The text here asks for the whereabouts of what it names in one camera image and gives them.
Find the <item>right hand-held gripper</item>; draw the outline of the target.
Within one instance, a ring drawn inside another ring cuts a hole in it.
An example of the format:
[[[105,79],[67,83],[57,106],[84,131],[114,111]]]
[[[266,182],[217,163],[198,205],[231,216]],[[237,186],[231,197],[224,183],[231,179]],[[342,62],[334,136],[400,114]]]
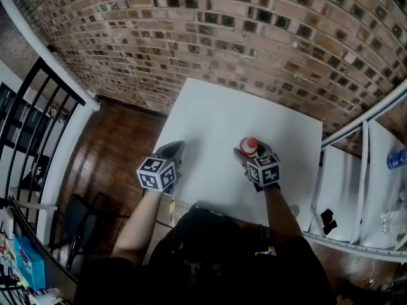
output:
[[[256,152],[258,157],[250,158],[240,149],[233,149],[234,157],[246,168],[246,175],[257,192],[267,186],[279,186],[280,161],[277,155],[272,154],[272,148],[262,141],[258,141]]]

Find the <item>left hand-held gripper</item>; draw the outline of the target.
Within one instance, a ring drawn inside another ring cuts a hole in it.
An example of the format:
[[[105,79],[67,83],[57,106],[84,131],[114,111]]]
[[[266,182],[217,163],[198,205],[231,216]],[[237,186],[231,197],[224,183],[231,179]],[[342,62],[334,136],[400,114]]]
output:
[[[141,187],[172,196],[181,178],[180,168],[185,145],[185,141],[179,140],[174,142],[174,152],[172,144],[166,144],[148,156],[137,169]]]

